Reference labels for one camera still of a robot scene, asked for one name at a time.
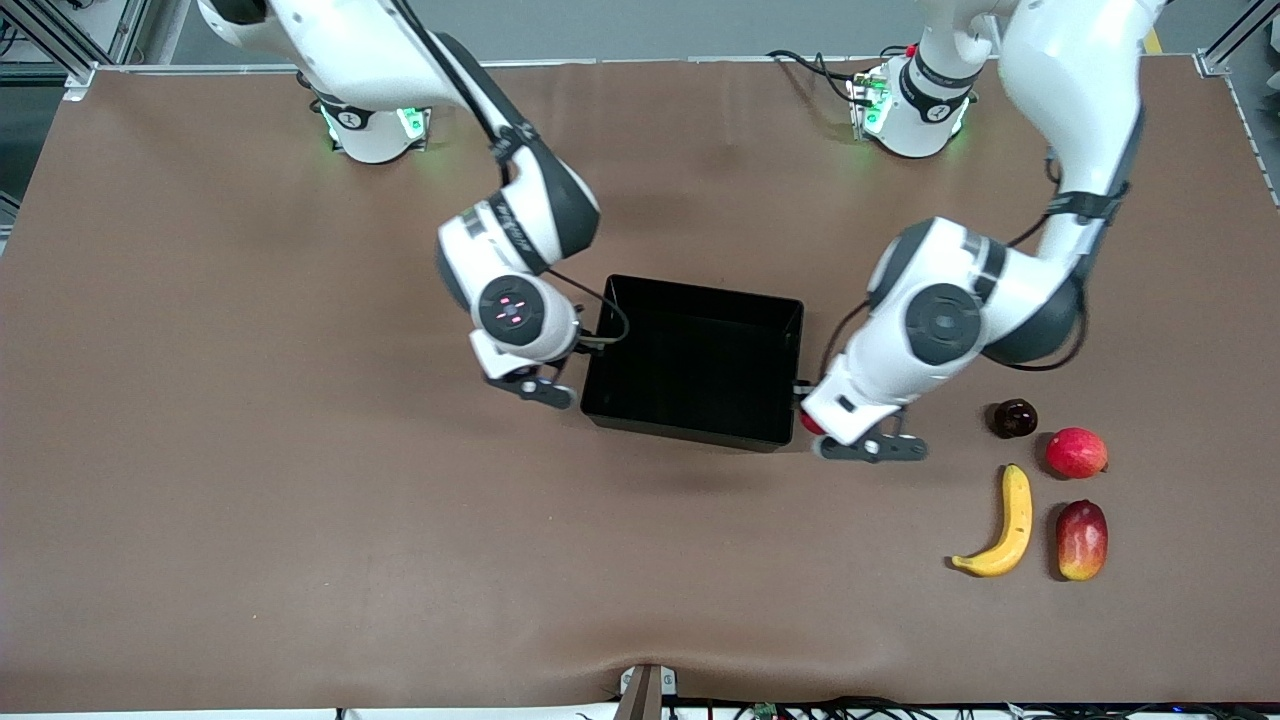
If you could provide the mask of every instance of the wire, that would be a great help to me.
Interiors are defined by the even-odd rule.
[[[827,341],[827,350],[822,351],[822,366],[818,368],[819,373],[823,374],[827,373],[827,365],[831,364],[832,352],[835,352],[836,350],[836,342],[840,340],[840,333],[845,332],[845,325],[851,323],[852,319],[856,318],[859,313],[865,310],[868,305],[870,305],[870,301],[863,300],[861,302],[858,304],[858,307],[850,310],[847,315],[845,315],[844,318],[840,319],[838,323],[836,323],[836,329],[831,331],[831,340]]]
[[[818,65],[810,63],[804,56],[801,56],[801,55],[799,55],[796,53],[792,53],[790,50],[774,50],[773,53],[767,53],[765,56],[768,56],[768,58],[790,58],[791,60],[795,60],[796,63],[799,63],[800,67],[803,67],[804,69],[806,69],[806,70],[809,70],[812,73],[817,73],[819,76],[820,74],[829,74],[831,77],[833,77],[836,79],[854,79],[854,77],[855,77],[855,74],[851,74],[851,73],[850,74],[846,74],[846,73],[832,73],[829,70],[827,73],[823,73],[822,68],[819,68]]]
[[[812,73],[817,73],[817,74],[827,78],[827,85],[831,86],[831,91],[835,92],[836,95],[838,95],[841,97],[841,100],[844,100],[846,102],[852,102],[854,105],[860,105],[863,108],[870,108],[872,106],[872,102],[869,100],[864,100],[861,97],[852,97],[847,92],[845,92],[844,90],[841,90],[838,85],[836,85],[837,79],[847,82],[847,81],[855,79],[858,77],[858,74],[856,73],[836,73],[836,72],[832,72],[831,68],[827,67],[827,59],[822,56],[822,53],[818,53],[817,55],[813,56],[813,63],[810,63],[804,56],[801,56],[801,55],[799,55],[796,53],[792,53],[790,50],[774,50],[772,53],[768,53],[767,56],[769,56],[769,58],[790,58],[791,60],[795,60],[804,69],[806,69],[806,70],[809,70]]]
[[[1108,710],[1106,707],[1083,706],[1065,707],[1059,705],[1027,705],[1024,710],[1033,711],[1024,715],[1025,720],[1129,720],[1139,712],[1188,712],[1212,715],[1217,720],[1235,720],[1236,715],[1221,707],[1198,703],[1148,703],[1124,710]]]
[[[1062,184],[1062,176],[1053,173],[1052,158],[1044,158],[1044,177],[1048,178],[1048,182],[1053,183],[1055,187]]]
[[[1009,242],[1006,242],[1005,247],[1018,247],[1019,245],[1027,242],[1027,240],[1030,236],[1036,234],[1036,231],[1038,231],[1042,227],[1044,227],[1044,223],[1047,223],[1047,222],[1048,222],[1048,213],[1044,213],[1034,223],[1032,223],[1032,227],[1029,227],[1025,231],[1023,231],[1023,233],[1019,234],[1018,237],[1015,237],[1014,240],[1010,240]]]
[[[485,120],[485,115],[480,110],[480,102],[476,100],[475,95],[471,94],[471,88],[467,87],[467,83],[462,82],[462,78],[458,77],[458,72],[454,69],[449,59],[440,53],[435,41],[431,40],[430,33],[426,32],[426,27],[422,26],[422,20],[417,18],[417,14],[413,13],[413,9],[408,6],[406,0],[392,0],[392,5],[401,14],[401,17],[404,18],[404,23],[413,32],[413,35],[417,36],[419,42],[426,47],[426,51],[435,59],[436,64],[440,65],[440,69],[444,70],[444,77],[451,85],[453,85],[453,88],[458,91],[458,95],[462,97],[462,101],[466,102],[467,109],[471,110],[476,122],[480,123],[480,128],[484,129],[485,137],[489,138],[489,145],[497,145],[498,133],[495,133],[493,127],[490,127]],[[498,173],[502,176],[503,187],[511,183],[511,168],[507,167],[507,163],[498,163]]]
[[[860,105],[863,108],[870,108],[872,106],[872,101],[870,100],[863,100],[861,97],[854,97],[852,95],[846,94],[844,90],[840,90],[840,86],[836,85],[836,79],[831,74],[831,70],[827,69],[827,60],[823,59],[822,53],[818,53],[817,55],[814,55],[813,59],[818,60],[818,64],[822,65],[822,74],[827,77],[827,85],[831,86],[831,91],[835,92],[836,95],[838,95],[841,97],[841,100],[845,100],[845,101],[847,101],[851,105]]]
[[[626,340],[626,337],[628,334],[631,334],[631,319],[627,318],[627,314],[622,311],[622,307],[618,307],[617,302],[609,300],[608,297],[604,297],[599,292],[595,292],[594,290],[591,290],[591,288],[586,287],[585,284],[575,281],[573,278],[571,278],[568,275],[564,275],[563,273],[558,273],[558,272],[556,272],[556,270],[553,270],[550,268],[547,269],[547,274],[552,275],[554,278],[558,278],[561,282],[566,282],[566,283],[568,283],[568,284],[571,284],[571,286],[581,290],[582,292],[590,295],[591,297],[599,300],[604,305],[608,305],[608,307],[611,310],[613,310],[618,315],[618,318],[622,319],[622,332],[618,333],[618,337],[589,337],[589,338],[581,340],[579,342],[582,342],[584,345],[613,345],[613,343],[617,343],[617,342],[622,342],[623,340]]]
[[[0,47],[0,55],[5,55],[6,53],[9,53],[9,50],[13,50],[15,42],[26,40],[27,40],[26,37],[22,37],[18,33],[18,26],[10,23],[4,18],[0,18],[0,46],[3,46]]]
[[[1076,311],[1079,313],[1079,320],[1076,322],[1075,342],[1071,343],[1071,350],[1069,350],[1066,355],[1064,355],[1059,360],[1050,363],[1048,365],[1023,365],[1020,363],[998,363],[998,361],[997,364],[1014,370],[1021,370],[1024,373],[1047,373],[1048,370],[1056,370],[1066,365],[1071,360],[1075,360],[1075,356],[1079,355],[1080,350],[1084,347],[1084,340],[1089,334],[1089,305],[1084,300],[1084,283],[1082,283],[1079,279],[1075,278],[1073,278],[1071,282],[1075,283],[1075,292],[1076,297],[1079,299],[1076,301]]]
[[[556,373],[552,374],[550,380],[548,380],[548,382],[550,382],[552,384],[558,383],[561,375],[564,374],[564,366],[566,365],[568,365],[568,363],[559,363],[559,366],[556,368]]]

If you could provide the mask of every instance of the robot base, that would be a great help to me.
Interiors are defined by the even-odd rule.
[[[375,113],[361,129],[346,127],[344,113],[338,113],[337,118],[323,110],[319,114],[328,126],[333,151],[369,165],[390,163],[410,150],[426,150],[431,128],[430,108]]]
[[[897,77],[905,63],[905,59],[893,58],[870,69],[859,82],[846,82],[851,97],[872,102],[870,108],[850,102],[849,115],[858,140],[873,137],[895,155],[927,158],[942,150],[960,132],[970,100],[966,99],[943,122],[924,122],[920,113],[906,104],[899,88]]]

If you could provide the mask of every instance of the metal frame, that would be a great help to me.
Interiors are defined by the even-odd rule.
[[[1276,13],[1280,13],[1280,0],[1254,0],[1253,5],[1213,41],[1213,45],[1196,53],[1196,69],[1201,77],[1219,77],[1231,72],[1226,64],[1231,54],[1240,47],[1244,38],[1257,32]]]
[[[0,255],[4,255],[9,236],[13,234],[13,224],[18,222],[18,205],[14,196],[0,190]]]
[[[654,665],[632,669],[613,720],[662,720],[660,674]]]
[[[4,63],[5,85],[61,82],[86,86],[97,65],[128,61],[137,46],[137,29],[151,0],[125,0],[109,47],[100,46],[79,24],[51,0],[0,0],[4,14],[50,63]]]

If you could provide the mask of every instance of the black strap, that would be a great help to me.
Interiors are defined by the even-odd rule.
[[[910,65],[902,65],[899,83],[902,86],[902,97],[920,113],[920,122],[929,124],[945,123],[969,97],[968,92],[961,92],[950,100],[928,95],[915,85],[909,69]]]
[[[541,137],[538,135],[538,129],[529,120],[521,120],[515,126],[503,126],[499,128],[498,138],[489,146],[489,152],[493,152],[494,160],[506,164],[511,161],[517,150],[531,142],[540,141]]]
[[[1094,195],[1092,192],[1060,192],[1048,201],[1046,215],[1079,215],[1101,219],[1106,224],[1115,222],[1120,202],[1129,193],[1129,183],[1120,186],[1115,195]]]
[[[948,87],[951,90],[961,90],[961,88],[968,90],[973,87],[973,82],[978,79],[978,76],[982,74],[982,68],[978,68],[978,72],[973,73],[969,77],[963,77],[963,78],[947,77],[940,73],[938,70],[931,68],[928,63],[924,61],[924,56],[920,55],[919,50],[915,51],[915,58],[911,58],[911,60],[915,63],[916,69],[920,70],[920,74],[924,76],[924,79],[932,82],[938,87]]]
[[[973,281],[973,292],[983,305],[991,300],[991,293],[1000,282],[1000,275],[1005,272],[1005,246],[987,240],[987,259],[982,264],[982,272]]]

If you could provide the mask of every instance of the black cable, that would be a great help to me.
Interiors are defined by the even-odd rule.
[[[1047,222],[1048,222],[1048,213],[1041,215],[1034,223],[1032,223],[1032,227],[1029,227],[1025,231],[1023,231],[1021,234],[1019,234],[1014,240],[1010,240],[1009,242],[1006,242],[1005,247],[1018,247],[1019,245],[1027,242],[1027,238],[1029,238],[1030,236],[1036,234],[1036,231],[1038,231],[1042,227],[1044,227],[1044,223],[1047,223]]]
[[[895,711],[905,712],[913,720],[915,720],[916,716],[924,717],[925,720],[938,720],[933,714],[922,707],[904,705],[882,697],[840,697],[818,707],[820,707],[823,712],[828,714],[831,714],[831,708],[835,708],[841,717],[854,717],[854,720],[870,720],[877,715],[883,715],[890,720],[902,720],[902,717]],[[867,708],[869,712],[854,716],[849,712],[850,708]]]
[[[817,55],[814,55],[813,59],[817,60],[818,65],[822,67],[822,74],[827,77],[827,85],[831,86],[831,91],[832,92],[835,92],[842,100],[845,100],[846,102],[849,102],[851,105],[861,105],[863,108],[870,108],[872,106],[872,101],[870,100],[863,100],[861,97],[854,97],[852,95],[846,94],[844,90],[840,88],[840,86],[836,85],[835,76],[832,76],[831,70],[827,69],[827,60],[823,59],[822,53],[818,53]]]
[[[768,53],[767,56],[769,56],[769,58],[790,58],[790,59],[795,60],[796,64],[799,64],[804,69],[806,69],[806,70],[809,70],[812,73],[817,73],[817,74],[827,78],[827,85],[831,86],[831,91],[835,92],[836,95],[838,95],[841,97],[841,100],[844,100],[846,102],[852,102],[854,105],[861,105],[863,108],[870,108],[872,106],[872,102],[869,100],[863,100],[860,97],[852,97],[849,94],[846,94],[844,90],[841,90],[838,85],[836,85],[837,79],[838,81],[852,81],[852,79],[855,79],[858,77],[858,74],[856,73],[836,73],[836,72],[832,72],[831,68],[827,67],[827,59],[822,56],[822,53],[818,53],[817,55],[813,56],[813,63],[810,63],[804,56],[801,56],[801,55],[799,55],[796,53],[792,53],[790,50],[774,50],[772,53]]]
[[[550,268],[547,269],[547,274],[552,275],[554,278],[558,278],[561,282],[566,282],[566,283],[568,283],[568,284],[571,284],[571,286],[581,290],[582,292],[590,295],[591,297],[599,300],[604,305],[608,305],[609,309],[613,310],[614,313],[617,313],[618,318],[622,319],[622,332],[618,334],[618,337],[590,337],[590,338],[585,338],[585,340],[581,341],[584,345],[591,345],[591,343],[595,343],[595,345],[613,345],[613,343],[617,343],[617,342],[622,342],[623,340],[626,340],[626,337],[628,334],[631,334],[631,319],[627,318],[627,314],[622,311],[622,307],[618,307],[617,302],[609,300],[608,297],[604,297],[599,292],[595,292],[594,290],[591,290],[591,288],[586,287],[585,284],[575,281],[573,278],[567,277],[563,273],[558,273],[558,272],[556,272],[556,270],[553,270]]]
[[[413,9],[408,6],[408,3],[406,0],[392,0],[392,5],[396,8],[396,12],[398,12],[401,17],[404,18],[404,24],[407,24],[408,28],[413,31],[413,35],[417,36],[419,42],[421,42],[422,46],[426,47],[426,51],[430,53],[433,58],[435,58],[436,64],[439,64],[440,69],[444,70],[444,76],[458,91],[458,95],[462,97],[462,101],[466,102],[467,109],[471,110],[472,115],[475,115],[476,122],[480,123],[480,128],[484,129],[485,137],[489,138],[489,145],[490,146],[497,145],[498,133],[495,133],[494,129],[489,127],[489,123],[485,119],[484,113],[480,110],[480,102],[476,100],[475,95],[471,94],[471,88],[467,87],[467,83],[465,83],[462,78],[458,76],[458,72],[453,68],[453,64],[449,61],[449,59],[440,53],[440,49],[435,45],[435,41],[431,40],[430,33],[426,32],[426,27],[422,26],[422,20],[417,19],[417,14],[413,13]],[[504,187],[508,183],[511,183],[511,168],[508,168],[506,163],[502,161],[498,163],[498,172],[502,174],[502,184]]]
[[[844,318],[840,319],[838,323],[836,323],[836,329],[831,331],[831,340],[827,341],[827,348],[822,351],[822,366],[818,368],[818,373],[820,375],[827,374],[827,365],[831,364],[831,355],[832,352],[836,351],[836,342],[840,341],[840,333],[845,332],[845,325],[852,322],[852,319],[856,318],[859,313],[865,310],[868,305],[870,305],[870,302],[863,300],[861,302],[858,304],[858,307],[850,310],[847,315],[845,315]]]
[[[14,44],[17,44],[19,40],[26,40],[26,38],[18,35],[18,26],[9,23],[9,20],[0,18],[0,45],[4,46],[0,47],[0,55],[5,55],[10,50],[13,50]]]
[[[556,368],[556,373],[553,373],[553,374],[552,374],[552,378],[550,378],[550,380],[549,380],[549,382],[550,382],[552,384],[556,384],[556,383],[558,383],[558,382],[559,382],[559,378],[561,378],[561,375],[563,375],[563,374],[564,374],[564,368],[566,368],[566,366],[568,366],[568,363],[563,363],[563,361],[562,361],[562,363],[559,363],[559,366],[558,366],[558,368]]]
[[[765,56],[768,56],[768,58],[790,58],[790,59],[795,60],[796,63],[799,63],[800,67],[803,67],[804,69],[806,69],[806,70],[809,70],[812,73],[817,73],[819,76],[820,74],[829,74],[831,77],[833,77],[836,79],[854,79],[854,74],[832,73],[829,70],[827,73],[823,73],[822,68],[819,68],[818,65],[814,65],[813,63],[810,63],[809,60],[806,60],[804,56],[801,56],[801,55],[799,55],[796,53],[792,53],[790,50],[774,50],[773,53],[767,53]]]
[[[1062,176],[1053,174],[1052,158],[1044,158],[1044,177],[1048,178],[1048,182],[1053,183],[1055,187],[1062,184]]]
[[[1198,703],[1147,703],[1132,708],[1110,710],[1097,706],[1065,707],[1059,705],[1027,705],[1023,710],[1025,720],[1129,720],[1139,712],[1167,712],[1179,708],[1183,712],[1206,714],[1217,720],[1233,720],[1233,714],[1220,707]]]
[[[1071,350],[1066,352],[1062,357],[1050,363],[1048,365],[1023,365],[1020,363],[997,363],[1005,368],[1012,370],[1021,370],[1024,373],[1047,373],[1048,370],[1057,370],[1059,368],[1066,365],[1075,356],[1080,354],[1084,348],[1084,340],[1089,336],[1089,305],[1084,300],[1084,283],[1078,279],[1073,281],[1075,283],[1075,291],[1078,293],[1079,301],[1076,304],[1076,311],[1079,313],[1079,320],[1076,322],[1075,342],[1071,343]]]

